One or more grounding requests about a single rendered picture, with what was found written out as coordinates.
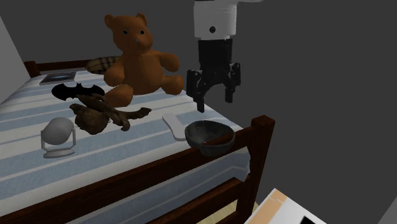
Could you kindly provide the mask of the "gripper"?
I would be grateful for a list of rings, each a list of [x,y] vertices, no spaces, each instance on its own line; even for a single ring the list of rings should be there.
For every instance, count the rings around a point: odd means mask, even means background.
[[[204,112],[204,96],[218,83],[225,86],[225,101],[233,102],[236,86],[241,84],[240,64],[231,62],[233,39],[198,40],[200,70],[187,70],[186,94]]]

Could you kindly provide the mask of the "dark grey bowl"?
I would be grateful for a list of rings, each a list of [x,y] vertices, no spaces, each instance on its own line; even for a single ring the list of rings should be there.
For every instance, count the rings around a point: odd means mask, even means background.
[[[204,156],[226,153],[235,142],[235,131],[223,123],[199,120],[185,128],[185,138],[191,148],[198,148]]]

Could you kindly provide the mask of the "brown teddy bear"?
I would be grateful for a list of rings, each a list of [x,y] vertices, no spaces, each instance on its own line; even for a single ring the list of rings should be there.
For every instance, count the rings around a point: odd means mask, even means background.
[[[147,28],[145,15],[104,17],[113,32],[115,45],[123,52],[104,73],[104,81],[112,89],[104,97],[110,106],[128,106],[133,96],[145,95],[161,88],[166,94],[178,95],[183,89],[183,77],[164,75],[164,70],[176,72],[179,59],[172,53],[152,50],[153,36]]]

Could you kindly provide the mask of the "wooden bed with striped bedding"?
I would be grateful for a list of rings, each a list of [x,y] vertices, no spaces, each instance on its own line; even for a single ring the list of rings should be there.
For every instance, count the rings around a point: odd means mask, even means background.
[[[233,146],[207,157],[178,141],[163,115],[183,125],[231,121],[212,108],[198,112],[184,93],[157,90],[132,101],[129,110],[151,111],[128,131],[112,123],[96,135],[77,129],[65,143],[72,155],[45,158],[40,133],[54,118],[74,120],[71,104],[41,77],[0,103],[0,224],[192,224],[234,201],[238,210],[222,224],[251,215],[273,119],[234,125]]]

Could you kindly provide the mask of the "plaid pillow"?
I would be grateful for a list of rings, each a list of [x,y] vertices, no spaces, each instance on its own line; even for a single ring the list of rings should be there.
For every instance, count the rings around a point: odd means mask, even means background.
[[[98,57],[88,61],[85,69],[92,74],[104,74],[118,59],[118,56]]]

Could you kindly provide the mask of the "brown dragon figure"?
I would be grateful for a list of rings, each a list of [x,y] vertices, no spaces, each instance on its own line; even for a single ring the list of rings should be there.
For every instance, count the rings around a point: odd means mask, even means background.
[[[109,122],[126,132],[130,129],[129,120],[144,118],[151,112],[150,108],[140,108],[137,111],[117,110],[99,94],[77,95],[77,98],[83,105],[74,103],[69,108],[76,115],[75,124],[90,135],[101,133]]]

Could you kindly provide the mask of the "black bat shape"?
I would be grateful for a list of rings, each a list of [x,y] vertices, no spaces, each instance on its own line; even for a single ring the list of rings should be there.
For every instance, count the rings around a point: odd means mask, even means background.
[[[52,95],[60,100],[66,101],[68,98],[76,98],[77,95],[98,94],[104,96],[105,91],[97,86],[83,87],[81,83],[77,83],[75,87],[67,87],[64,83],[58,84],[52,88]]]

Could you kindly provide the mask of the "white box with tan patch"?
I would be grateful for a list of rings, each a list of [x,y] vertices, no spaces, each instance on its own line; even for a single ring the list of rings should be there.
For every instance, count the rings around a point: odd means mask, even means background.
[[[274,188],[244,224],[326,224]]]

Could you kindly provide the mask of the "grey egg-shaped lamp on stand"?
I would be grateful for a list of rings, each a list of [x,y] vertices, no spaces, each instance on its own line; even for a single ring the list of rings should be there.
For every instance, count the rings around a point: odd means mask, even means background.
[[[61,145],[72,136],[73,144],[65,148],[48,149],[46,144]],[[60,158],[74,154],[76,146],[76,129],[74,123],[68,118],[56,117],[41,131],[41,149],[45,150],[43,158]]]

